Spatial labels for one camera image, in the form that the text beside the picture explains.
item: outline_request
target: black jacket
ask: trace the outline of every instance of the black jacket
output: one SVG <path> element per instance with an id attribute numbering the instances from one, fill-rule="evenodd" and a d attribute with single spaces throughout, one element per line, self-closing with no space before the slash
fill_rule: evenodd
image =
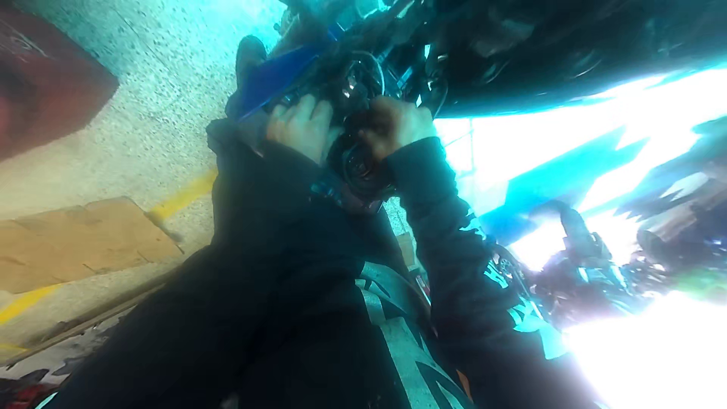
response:
<path id="1" fill-rule="evenodd" d="M 208 131 L 226 132 L 223 123 Z M 137 306 L 49 408 L 585 408 L 546 327 L 492 270 L 437 138 L 386 160 L 432 308 L 383 211 L 311 194 L 320 170 L 276 144 L 215 138 L 215 237 Z"/>

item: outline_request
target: black sleeve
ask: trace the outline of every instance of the black sleeve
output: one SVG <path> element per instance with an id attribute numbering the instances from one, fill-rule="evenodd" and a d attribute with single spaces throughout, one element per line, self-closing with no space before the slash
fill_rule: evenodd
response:
<path id="1" fill-rule="evenodd" d="M 457 196 L 439 139 L 406 146 L 386 165 L 429 274 L 440 345 L 467 376 L 475 403 L 484 408 L 592 407 L 570 354 L 562 345 L 549 345 L 560 342 L 555 330 L 493 268 L 477 220 Z"/>
<path id="2" fill-rule="evenodd" d="M 276 237 L 308 203 L 318 167 L 282 145 L 241 143 L 215 181 L 215 237 L 136 306 L 49 408 L 218 408 L 249 362 L 280 268 Z"/>

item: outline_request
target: concrete floor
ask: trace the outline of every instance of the concrete floor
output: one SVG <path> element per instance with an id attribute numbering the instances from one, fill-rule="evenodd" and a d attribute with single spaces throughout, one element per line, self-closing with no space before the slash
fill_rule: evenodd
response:
<path id="1" fill-rule="evenodd" d="M 0 219 L 128 196 L 149 210 L 214 165 L 205 126 L 234 91 L 235 52 L 247 34 L 267 47 L 276 0 L 17 0 L 115 74 L 118 92 L 84 130 L 0 162 Z M 168 219 L 187 253 L 212 237 L 203 197 Z M 0 344 L 23 344 L 54 322 L 133 290 L 181 260 L 65 285 L 0 325 Z M 0 294 L 0 302 L 12 296 Z"/>

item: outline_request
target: yellow painted line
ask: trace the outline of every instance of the yellow painted line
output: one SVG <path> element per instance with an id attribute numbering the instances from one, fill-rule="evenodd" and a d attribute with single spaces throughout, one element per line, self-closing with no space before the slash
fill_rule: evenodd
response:
<path id="1" fill-rule="evenodd" d="M 214 167 L 199 178 L 192 180 L 186 187 L 180 189 L 172 197 L 154 206 L 147 216 L 155 223 L 165 221 L 176 212 L 189 206 L 190 203 L 212 191 L 212 184 L 217 178 L 217 168 Z"/>
<path id="2" fill-rule="evenodd" d="M 20 352 L 25 352 L 27 350 L 28 350 L 27 348 L 23 348 L 23 347 L 17 346 L 17 345 L 0 344 L 0 353 L 6 352 L 6 353 L 13 354 L 13 355 L 17 355 Z"/>
<path id="3" fill-rule="evenodd" d="M 10 303 L 5 309 L 0 311 L 0 324 L 4 324 L 11 319 L 22 314 L 26 309 L 31 308 L 43 297 L 56 291 L 61 284 L 49 285 L 48 287 L 39 288 L 37 290 L 23 293 L 20 297 Z"/>

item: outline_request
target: blue fairing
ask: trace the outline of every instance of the blue fairing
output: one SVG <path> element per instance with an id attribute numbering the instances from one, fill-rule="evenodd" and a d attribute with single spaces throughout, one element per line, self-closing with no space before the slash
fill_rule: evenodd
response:
<path id="1" fill-rule="evenodd" d="M 281 95 L 325 47 L 325 44 L 304 45 L 251 68 L 245 90 L 238 90 L 230 98 L 228 116 L 241 121 Z"/>

